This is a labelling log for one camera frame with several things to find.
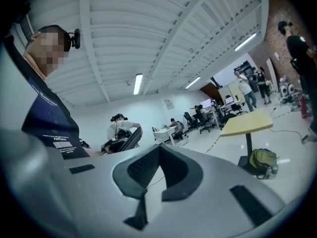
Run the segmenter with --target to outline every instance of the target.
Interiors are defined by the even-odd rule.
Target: man
[[[184,138],[183,138],[183,126],[182,126],[182,124],[179,122],[179,121],[175,121],[175,119],[174,118],[171,118],[170,119],[170,121],[171,121],[171,124],[170,124],[170,126],[169,127],[176,127],[175,128],[175,134],[174,134],[174,136],[173,136],[173,139],[175,139],[175,140],[178,140],[178,139],[180,139],[180,140],[183,140]]]
[[[253,74],[253,80],[256,81],[256,83],[258,85],[258,88],[259,88],[259,91],[261,93],[261,97],[263,99],[264,105],[270,104],[271,99],[269,97],[268,86],[265,83],[264,69],[262,67],[260,67],[260,69],[255,69],[255,67],[253,67],[252,69],[255,70],[255,72]]]
[[[317,52],[310,49],[302,37],[293,35],[292,25],[291,22],[280,21],[278,30],[285,36],[288,52],[297,61],[297,72],[305,80],[314,119],[308,130],[317,138],[317,68],[314,61]]]
[[[57,25],[46,26],[35,32],[23,54],[10,45],[5,45],[15,64],[37,92],[22,130],[38,137],[47,147],[57,148],[64,159],[101,155],[100,150],[84,148],[79,141],[79,128],[68,109],[46,85],[45,79],[57,69],[71,47],[71,38]]]
[[[130,129],[132,128],[141,128],[141,125],[136,122],[128,121],[128,118],[125,118],[123,114],[117,114],[111,118],[111,125],[107,129],[107,138],[108,140],[111,139],[120,139],[120,134],[124,134],[120,132],[121,130],[128,131],[130,134]]]
[[[235,71],[234,75],[237,77],[236,82],[238,83],[238,87],[242,94],[244,95],[244,98],[246,99],[246,103],[248,104],[250,112],[253,111],[253,107],[257,108],[257,99],[254,95],[254,92],[252,91],[251,87],[249,86],[248,80],[245,77],[245,75],[241,75],[239,72]]]

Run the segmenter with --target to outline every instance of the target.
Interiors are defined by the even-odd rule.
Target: white floor
[[[263,101],[259,95],[258,108],[263,107]],[[301,118],[300,112],[290,112],[290,106],[277,105],[278,96],[272,99],[272,104],[266,106],[267,113],[273,120],[272,130],[293,130],[303,137],[309,134],[307,128],[309,120]],[[240,156],[247,154],[245,135],[233,137],[219,137],[220,129],[215,127],[210,132],[193,130],[189,133],[188,143],[182,147],[204,154],[216,156],[238,164]],[[301,143],[300,135],[291,132],[272,132],[269,129],[251,134],[253,148],[267,148],[278,156],[278,173],[275,179],[262,180],[273,189],[284,201],[289,203],[294,198],[303,195],[309,188],[316,175],[317,167],[317,143]],[[158,170],[152,183],[164,176],[161,169]],[[151,198],[151,209],[160,206],[160,195],[166,189],[165,179],[149,188],[146,197]],[[158,213],[157,210],[148,212],[149,222]]]

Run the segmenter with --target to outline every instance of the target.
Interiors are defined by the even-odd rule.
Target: fluorescent light
[[[135,85],[134,85],[134,92],[133,92],[134,95],[139,93],[142,77],[143,77],[142,74],[136,74],[135,76]]]
[[[237,46],[234,51],[238,51],[239,49],[241,49],[244,45],[246,45],[249,41],[251,41],[255,36],[257,35],[257,33],[254,33],[253,35],[251,35],[248,39],[246,39],[243,43],[241,43],[239,46]]]
[[[188,86],[185,87],[185,89],[187,89],[188,87],[190,87],[191,85],[195,84],[196,81],[198,81],[200,79],[200,77],[196,78],[193,82],[191,82]]]

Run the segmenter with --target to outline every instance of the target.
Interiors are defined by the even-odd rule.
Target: bag
[[[277,167],[276,153],[267,149],[254,149],[249,159],[250,165],[258,171],[258,176],[266,175],[268,169],[272,169],[273,166]]]
[[[184,124],[182,122],[180,122],[180,121],[177,121],[177,122],[179,122],[180,125],[182,126],[182,129],[184,129]]]

